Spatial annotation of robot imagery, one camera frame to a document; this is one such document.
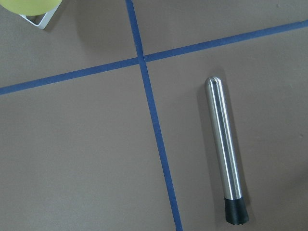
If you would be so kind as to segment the yellow-green cup on rack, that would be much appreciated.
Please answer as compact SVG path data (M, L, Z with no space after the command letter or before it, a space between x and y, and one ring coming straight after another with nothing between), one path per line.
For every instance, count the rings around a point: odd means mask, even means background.
M0 5L15 14L41 15L58 6L61 0L1 0Z

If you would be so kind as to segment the steel muddler black tip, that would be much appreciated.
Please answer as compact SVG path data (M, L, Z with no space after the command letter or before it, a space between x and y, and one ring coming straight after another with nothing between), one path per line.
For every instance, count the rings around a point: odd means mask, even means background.
M243 225L249 221L249 215L243 198L222 80L209 77L205 81L205 92L224 193L225 219L232 225Z

